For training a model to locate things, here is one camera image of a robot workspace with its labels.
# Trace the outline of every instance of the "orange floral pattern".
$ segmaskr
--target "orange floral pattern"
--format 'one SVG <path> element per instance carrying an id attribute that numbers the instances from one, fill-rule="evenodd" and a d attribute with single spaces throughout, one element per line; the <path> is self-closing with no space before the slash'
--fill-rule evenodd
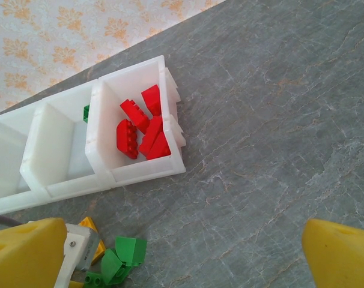
<path id="1" fill-rule="evenodd" d="M 126 48 L 130 46 L 127 41 L 126 27 L 129 25 L 128 22 L 122 21 L 121 19 L 114 19 L 109 17 L 108 25 L 105 26 L 105 36 L 113 36 L 117 40 L 121 40 Z"/>
<path id="2" fill-rule="evenodd" d="M 54 57 L 54 63 L 60 62 L 65 64 L 67 67 L 71 67 L 78 71 L 78 66 L 75 61 L 75 49 L 69 49 L 68 47 L 62 48 L 59 46 L 54 47 L 55 53 L 52 55 Z"/>
<path id="3" fill-rule="evenodd" d="M 0 0 L 0 111 L 224 0 Z"/>

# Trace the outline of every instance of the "wall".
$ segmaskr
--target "wall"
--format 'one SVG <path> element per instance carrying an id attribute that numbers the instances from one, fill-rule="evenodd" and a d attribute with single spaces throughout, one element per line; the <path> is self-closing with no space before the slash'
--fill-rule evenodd
<path id="1" fill-rule="evenodd" d="M 0 111 L 224 0 L 0 0 Z"/>

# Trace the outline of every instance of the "green lego brick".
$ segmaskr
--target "green lego brick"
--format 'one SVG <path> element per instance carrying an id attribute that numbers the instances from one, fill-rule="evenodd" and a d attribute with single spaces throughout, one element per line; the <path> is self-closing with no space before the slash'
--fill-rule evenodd
<path id="1" fill-rule="evenodd" d="M 109 288 L 102 279 L 102 274 L 87 272 L 83 288 Z"/>
<path id="2" fill-rule="evenodd" d="M 88 121 L 88 111 L 90 109 L 90 105 L 87 105 L 83 108 L 83 121 L 87 123 Z"/>
<path id="3" fill-rule="evenodd" d="M 102 257 L 101 271 L 103 281 L 108 284 L 120 284 L 125 277 L 121 277 L 125 273 L 125 266 L 120 261 L 114 250 L 107 249 Z"/>
<path id="4" fill-rule="evenodd" d="M 128 274 L 130 273 L 132 267 L 128 267 L 128 266 L 124 266 L 124 269 L 120 270 L 120 274 L 117 274 L 117 276 L 115 277 L 115 281 L 117 284 L 121 284 L 126 277 L 128 276 Z"/>
<path id="5" fill-rule="evenodd" d="M 147 241 L 139 238 L 116 237 L 115 252 L 129 267 L 138 267 L 145 260 Z"/>

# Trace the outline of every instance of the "red lego brick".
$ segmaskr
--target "red lego brick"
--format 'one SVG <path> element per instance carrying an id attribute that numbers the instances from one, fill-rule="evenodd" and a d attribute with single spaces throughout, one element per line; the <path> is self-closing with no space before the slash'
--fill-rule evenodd
<path id="1" fill-rule="evenodd" d="M 142 92 L 142 97 L 144 98 L 147 109 L 154 116 L 160 116 L 160 92 L 158 85 L 154 85 L 144 92 Z"/>
<path id="2" fill-rule="evenodd" d="M 142 133 L 146 134 L 146 129 L 150 124 L 150 120 L 146 116 L 146 114 L 139 108 L 137 104 L 133 100 L 125 100 L 121 104 L 121 108 L 124 113 L 130 118 L 130 120 L 134 123 L 135 126 Z"/>
<path id="3" fill-rule="evenodd" d="M 158 134 L 162 131 L 162 117 L 154 116 L 150 120 L 150 125 L 147 128 L 146 134 L 139 145 L 139 152 L 145 156 L 150 152 L 154 141 L 157 139 Z"/>
<path id="4" fill-rule="evenodd" d="M 131 159 L 138 157 L 136 127 L 127 119 L 117 126 L 117 148 Z"/>
<path id="5" fill-rule="evenodd" d="M 171 152 L 165 134 L 163 132 L 160 132 L 156 141 L 154 142 L 153 147 L 151 147 L 150 152 L 147 154 L 146 159 L 151 160 L 168 156 L 170 154 Z"/>

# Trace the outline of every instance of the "yellow lego brick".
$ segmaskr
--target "yellow lego brick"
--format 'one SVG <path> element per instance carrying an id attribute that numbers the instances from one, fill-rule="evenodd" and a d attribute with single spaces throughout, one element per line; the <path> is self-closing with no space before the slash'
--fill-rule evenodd
<path id="1" fill-rule="evenodd" d="M 68 285 L 68 288 L 83 288 L 83 283 L 70 281 L 70 284 Z"/>
<path id="2" fill-rule="evenodd" d="M 53 287 L 63 261 L 65 222 L 44 219 L 0 231 L 0 287 Z"/>
<path id="3" fill-rule="evenodd" d="M 89 228 L 92 228 L 95 232 L 98 233 L 98 230 L 93 222 L 93 220 L 90 218 L 90 217 L 86 217 L 84 218 L 80 223 L 79 225 L 81 226 L 86 226 L 86 227 L 89 227 Z M 99 242 L 99 245 L 98 245 L 98 248 L 97 248 L 97 251 L 94 255 L 94 258 L 93 258 L 93 261 L 91 262 L 91 264 L 95 264 L 96 261 L 98 261 L 104 254 L 105 254 L 105 251 L 106 251 L 106 247 L 105 247 L 105 244 L 103 243 L 102 240 L 100 240 Z"/>
<path id="4" fill-rule="evenodd" d="M 317 288 L 364 288 L 364 230 L 311 219 L 302 247 Z"/>

